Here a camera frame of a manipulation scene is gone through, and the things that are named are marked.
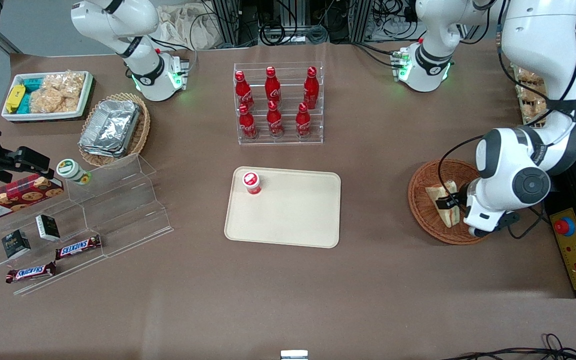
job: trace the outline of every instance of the cookie box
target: cookie box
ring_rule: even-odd
[[[65,121],[67,119],[71,120],[80,120],[80,118],[85,110],[86,105],[89,100],[89,94],[93,85],[93,75],[88,71],[79,71],[76,70],[77,73],[83,73],[86,77],[84,78],[84,84],[81,89],[81,93],[79,94],[79,101],[77,104],[77,109],[75,111],[67,111],[67,112],[48,112],[48,113],[30,113],[30,114],[15,114],[9,113],[5,106],[1,109],[1,116],[10,121],[11,123],[45,123],[49,121]],[[55,74],[63,74],[63,71],[60,72],[37,72],[37,73],[21,73],[19,75],[15,75],[12,79],[12,84],[10,84],[10,89],[6,94],[6,99],[8,98],[10,92],[13,90],[15,85],[23,84],[25,79],[36,79],[36,78],[43,78],[46,75],[55,75]]]
[[[0,187],[0,217],[64,193],[62,182],[37,174]]]

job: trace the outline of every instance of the clear acrylic shelf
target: clear acrylic shelf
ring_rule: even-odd
[[[268,112],[268,100],[264,84],[266,82],[266,68],[273,66],[277,79],[281,84],[281,121],[283,124],[283,136],[278,139],[270,136],[266,114]],[[306,81],[308,68],[317,68],[317,80],[319,82],[319,94],[317,107],[308,110],[310,114],[311,135],[306,139],[297,136],[297,125],[295,118],[299,109],[299,104],[304,101],[304,82]],[[250,114],[254,117],[259,137],[247,139],[243,137],[239,123],[239,101],[235,86],[235,72],[243,71],[246,76],[252,97],[254,100],[254,110]],[[324,141],[324,66],[321,61],[292,62],[292,63],[236,63],[232,73],[233,95],[234,95],[234,116],[237,126],[237,139],[239,145],[281,145],[281,144],[322,144]]]
[[[57,275],[10,284],[14,294],[29,294],[90,265],[173,231],[166,208],[153,189],[155,170],[139,155],[130,155],[90,171],[84,186],[64,181],[64,194],[0,218],[1,281],[11,269],[27,269],[55,260],[55,250],[100,235],[101,248],[92,248],[57,261]],[[55,218],[61,240],[39,237],[37,215]],[[25,232],[30,251],[8,259],[2,238]]]

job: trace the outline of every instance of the blue package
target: blue package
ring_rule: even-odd
[[[25,93],[21,98],[21,103],[18,109],[16,109],[17,114],[30,114],[30,94]]]
[[[41,77],[37,77],[34,79],[25,79],[23,80],[23,86],[25,86],[26,92],[33,92],[38,90],[42,86],[42,82],[43,79]]]

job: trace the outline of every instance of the table surface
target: table surface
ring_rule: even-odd
[[[0,359],[258,360],[308,349],[314,360],[432,360],[541,347],[542,333],[576,348],[576,299],[546,224],[522,240],[503,232],[449,246],[409,211],[407,186],[419,166],[520,120],[491,41],[460,46],[454,59],[439,89],[417,93],[349,45],[199,53],[187,91],[146,102],[152,127],[142,155],[158,171],[155,191],[174,231],[28,296],[13,296],[0,271]],[[239,146],[233,63],[314,60],[326,67],[324,144]],[[11,62],[13,75],[90,71],[93,104],[136,92],[115,55]],[[0,118],[0,129],[2,145],[30,146],[53,166],[80,158],[80,121]],[[473,153],[466,146],[454,155],[473,161]],[[240,166],[337,173],[338,246],[226,239]],[[521,227],[534,219],[522,214]]]

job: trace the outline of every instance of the coca-cola bottle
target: coca-cola bottle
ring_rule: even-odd
[[[249,113],[248,105],[239,105],[239,127],[246,139],[256,139],[259,136],[255,126],[255,118]]]
[[[270,136],[279,139],[284,136],[284,126],[282,125],[282,114],[277,110],[277,101],[268,101],[268,114],[265,116],[268,120],[268,130]]]
[[[265,68],[265,96],[268,98],[268,101],[274,100],[277,102],[277,108],[281,109],[282,107],[282,88],[281,84],[279,84],[279,80],[277,80],[277,73],[275,68],[272,66],[268,66]]]
[[[237,84],[235,85],[235,93],[237,93],[237,100],[239,104],[245,104],[247,105],[248,110],[253,110],[255,107],[255,101],[252,98],[252,90],[246,81],[244,71],[236,71],[235,80],[237,81]]]
[[[311,114],[308,113],[308,105],[305,102],[299,104],[295,123],[297,123],[297,136],[300,139],[311,136]]]
[[[317,80],[317,68],[311,66],[308,68],[308,77],[303,84],[303,102],[308,109],[315,109],[317,98],[320,96],[320,82]]]

